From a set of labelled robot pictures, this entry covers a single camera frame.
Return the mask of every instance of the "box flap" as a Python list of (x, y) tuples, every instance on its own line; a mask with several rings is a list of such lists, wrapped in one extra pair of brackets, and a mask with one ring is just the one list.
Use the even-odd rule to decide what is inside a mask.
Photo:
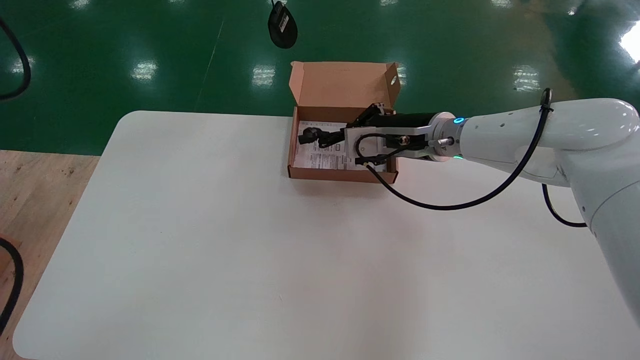
[(393, 107), (400, 92), (396, 63), (291, 63), (289, 87), (299, 106)]

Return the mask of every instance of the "cardboard piece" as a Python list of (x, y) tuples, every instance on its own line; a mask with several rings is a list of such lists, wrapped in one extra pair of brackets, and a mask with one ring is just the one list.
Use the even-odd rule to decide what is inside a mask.
[[(369, 171), (293, 167), (300, 121), (352, 122), (374, 102), (392, 108), (400, 92), (396, 63), (310, 62), (291, 63), (289, 87), (298, 104), (293, 111), (287, 169), (292, 179), (377, 183)], [(387, 161), (380, 176), (396, 181), (397, 161)]]

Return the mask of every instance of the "black cable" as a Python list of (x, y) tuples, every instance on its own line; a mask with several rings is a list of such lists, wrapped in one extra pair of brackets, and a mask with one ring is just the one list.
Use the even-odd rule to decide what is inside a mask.
[(24, 53), (24, 49), (22, 48), (22, 45), (20, 45), (18, 38), (15, 37), (11, 29), (4, 23), (4, 20), (2, 18), (0, 18), (0, 28), (4, 30), (4, 33), (13, 44), (15, 50), (18, 52), (23, 68), (22, 83), (14, 91), (8, 92), (7, 94), (0, 94), (0, 101), (3, 101), (13, 99), (27, 90), (29, 84), (31, 83), (31, 67), (29, 66), (29, 59), (27, 58), (27, 54)]
[(558, 213), (556, 213), (553, 205), (551, 205), (551, 199), (549, 199), (549, 190), (547, 189), (547, 184), (542, 184), (542, 195), (545, 197), (545, 204), (547, 205), (547, 209), (549, 209), (551, 215), (553, 215), (556, 220), (570, 227), (587, 227), (587, 224), (584, 222), (570, 222), (563, 219), (560, 215), (558, 215)]
[(423, 149), (428, 143), (427, 142), (416, 142), (416, 143), (411, 143), (408, 145), (400, 145), (398, 146), (398, 148), (388, 154), (379, 154), (376, 156), (364, 156), (362, 155), (362, 153), (360, 152), (360, 142), (366, 138), (372, 138), (372, 137), (376, 137), (376, 138), (384, 138), (387, 139), (388, 142), (392, 142), (395, 143), (395, 145), (399, 145), (398, 141), (391, 135), (387, 135), (387, 134), (378, 134), (378, 133), (371, 133), (371, 134), (365, 134), (362, 135), (361, 137), (359, 137), (356, 140), (356, 143), (354, 144), (354, 148), (356, 150), (356, 154), (358, 154), (358, 157), (356, 159), (356, 164), (364, 164), (364, 163), (374, 163), (374, 164), (378, 164), (378, 163), (382, 163), (385, 160), (389, 159), (390, 157), (399, 154), (400, 152), (403, 152), (405, 150), (410, 150), (413, 148), (418, 148), (418, 149)]
[(22, 263), (22, 257), (18, 252), (18, 249), (13, 246), (8, 240), (0, 238), (0, 246), (2, 246), (11, 256), (13, 264), (15, 265), (15, 278), (13, 280), (13, 287), (9, 294), (9, 299), (6, 301), (6, 305), (0, 315), (0, 335), (4, 332), (6, 324), (9, 322), (9, 317), (13, 313), (16, 303), (18, 303), (18, 297), (20, 296), (20, 290), (22, 289), (22, 282), (24, 281), (24, 264)]
[(518, 164), (518, 166), (516, 167), (516, 169), (511, 173), (511, 175), (509, 175), (509, 177), (502, 183), (500, 184), (500, 186), (498, 186), (494, 191), (490, 192), (489, 194), (481, 197), (480, 199), (476, 199), (470, 202), (465, 202), (463, 204), (457, 204), (457, 205), (430, 205), (430, 204), (425, 204), (423, 202), (419, 202), (416, 200), (413, 200), (409, 197), (404, 196), (403, 194), (399, 193), (396, 189), (394, 189), (393, 187), (391, 187), (376, 171), (376, 169), (374, 169), (373, 167), (371, 167), (370, 164), (366, 164), (367, 168), (369, 169), (369, 171), (371, 171), (371, 173), (376, 177), (376, 179), (378, 179), (378, 181), (384, 185), (385, 188), (387, 188), (387, 190), (389, 190), (391, 193), (393, 193), (395, 196), (399, 197), (400, 199), (403, 199), (404, 201), (419, 206), (421, 208), (424, 209), (430, 209), (430, 210), (442, 210), (442, 211), (450, 211), (450, 210), (461, 210), (461, 209), (467, 209), (467, 208), (471, 208), (472, 206), (476, 206), (476, 205), (480, 205), (486, 201), (491, 200), (492, 198), (494, 198), (496, 195), (498, 195), (499, 193), (501, 193), (502, 191), (504, 191), (504, 189), (506, 189), (509, 185), (511, 185), (511, 183), (520, 175), (520, 173), (522, 172), (522, 170), (524, 169), (524, 167), (527, 165), (527, 163), (529, 162), (529, 159), (531, 159), (531, 156), (533, 155), (533, 152), (536, 150), (536, 147), (538, 146), (538, 142), (540, 142), (540, 138), (542, 137), (542, 132), (545, 128), (545, 124), (547, 123), (547, 117), (549, 115), (549, 113), (551, 111), (553, 111), (553, 109), (550, 107), (551, 104), (551, 89), (546, 88), (542, 94), (542, 99), (540, 101), (541, 106), (540, 106), (540, 121), (538, 121), (538, 127), (536, 128), (536, 132), (533, 136), (533, 140), (531, 140), (531, 143), (529, 144), (529, 148), (527, 149), (527, 152), (524, 154), (524, 157), (522, 158), (522, 160), (520, 161), (520, 163)]

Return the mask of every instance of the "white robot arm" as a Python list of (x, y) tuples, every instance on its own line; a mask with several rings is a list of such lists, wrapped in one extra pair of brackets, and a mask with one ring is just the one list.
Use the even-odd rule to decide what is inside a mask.
[[(640, 119), (614, 99), (557, 102), (522, 177), (569, 186), (627, 306), (640, 323)], [(535, 130), (538, 108), (472, 117), (462, 156), (511, 172)]]
[[(344, 140), (347, 155), (356, 163), (366, 165), (376, 177), (370, 164), (384, 162), (391, 155), (430, 161), (460, 157), (512, 173), (513, 178), (522, 169), (519, 176), (570, 187), (581, 209), (583, 226), (591, 230), (600, 244), (618, 287), (640, 325), (638, 112), (616, 99), (551, 104), (549, 89), (545, 95), (542, 109), (536, 106), (468, 119), (446, 112), (395, 114), (384, 110), (382, 104), (373, 104), (340, 133), (318, 134), (307, 129), (299, 139), (301, 143), (318, 140), (321, 147)], [(540, 136), (532, 142), (534, 133)], [(524, 159), (527, 152), (532, 152), (528, 161)], [(434, 206), (411, 200), (378, 179), (412, 204), (441, 210), (482, 203), (510, 183), (508, 179), (501, 190), (481, 201), (461, 206)]]

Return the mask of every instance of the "glossy green floor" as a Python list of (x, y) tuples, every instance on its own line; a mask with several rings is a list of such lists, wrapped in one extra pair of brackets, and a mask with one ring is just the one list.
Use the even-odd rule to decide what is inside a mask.
[[(287, 6), (300, 29), (290, 50), (269, 40), (269, 0), (3, 1), (33, 82), (0, 103), (0, 149), (101, 154), (134, 110), (291, 115), (293, 60), (398, 61), (400, 112), (512, 110), (537, 105), (546, 86), (556, 100), (617, 97), (640, 108), (638, 0)], [(0, 37), (0, 92), (21, 75)]]

